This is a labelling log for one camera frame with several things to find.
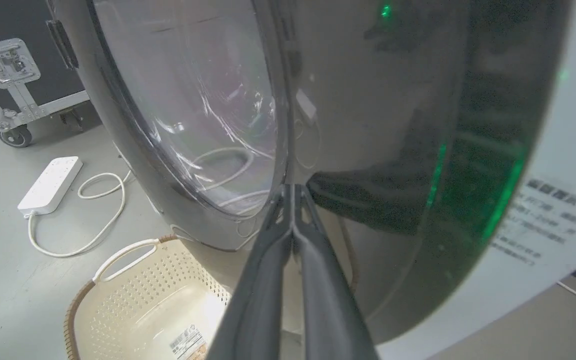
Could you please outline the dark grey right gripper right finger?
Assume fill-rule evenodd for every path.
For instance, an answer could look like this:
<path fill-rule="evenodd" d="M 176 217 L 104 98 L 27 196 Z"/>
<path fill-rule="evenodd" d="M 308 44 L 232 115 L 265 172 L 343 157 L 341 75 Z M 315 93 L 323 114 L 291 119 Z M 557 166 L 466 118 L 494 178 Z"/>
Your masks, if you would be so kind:
<path fill-rule="evenodd" d="M 301 265 L 306 360 L 377 360 L 377 350 L 310 193 L 294 185 L 294 255 Z"/>

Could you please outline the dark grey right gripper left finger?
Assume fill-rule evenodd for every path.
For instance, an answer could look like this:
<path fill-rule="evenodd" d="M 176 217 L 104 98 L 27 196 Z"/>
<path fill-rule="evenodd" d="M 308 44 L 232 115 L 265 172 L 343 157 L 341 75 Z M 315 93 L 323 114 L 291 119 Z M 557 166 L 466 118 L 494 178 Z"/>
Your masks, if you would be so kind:
<path fill-rule="evenodd" d="M 270 198 L 269 212 L 206 355 L 208 360 L 278 360 L 284 269 L 293 242 L 293 186 Z"/>

